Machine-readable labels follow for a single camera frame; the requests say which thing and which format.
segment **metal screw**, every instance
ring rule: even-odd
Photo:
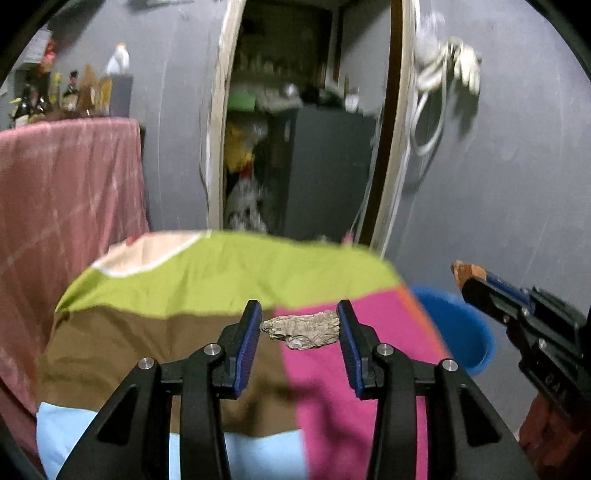
[[[392,355],[394,353],[394,347],[392,345],[388,344],[388,343],[380,343],[376,347],[376,350],[382,356],[389,356],[389,355]]]
[[[154,366],[154,359],[149,356],[142,358],[138,362],[138,367],[140,367],[142,370],[150,370],[150,368],[152,368],[153,366]]]
[[[222,347],[216,343],[210,343],[203,348],[203,351],[205,352],[205,355],[214,356],[222,351]]]
[[[448,372],[455,372],[457,370],[457,363],[451,358],[444,360],[441,365]]]

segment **white plastic bottle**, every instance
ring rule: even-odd
[[[105,69],[105,76],[109,75],[122,75],[129,71],[129,53],[124,43],[117,45],[115,53],[109,60]]]

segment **doorway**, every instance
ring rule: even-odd
[[[369,244],[400,83],[388,0],[242,6],[219,122],[220,226]]]

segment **green item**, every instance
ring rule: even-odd
[[[216,231],[148,271],[122,277],[89,267],[56,312],[102,305],[165,319],[180,313],[240,313],[250,299],[264,309],[297,309],[400,283],[390,264],[365,247]]]
[[[256,97],[250,93],[231,93],[228,99],[228,111],[254,112]]]

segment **red cloth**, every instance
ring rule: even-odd
[[[36,454],[35,359],[68,285],[148,231],[139,128],[128,119],[0,132],[0,413]]]

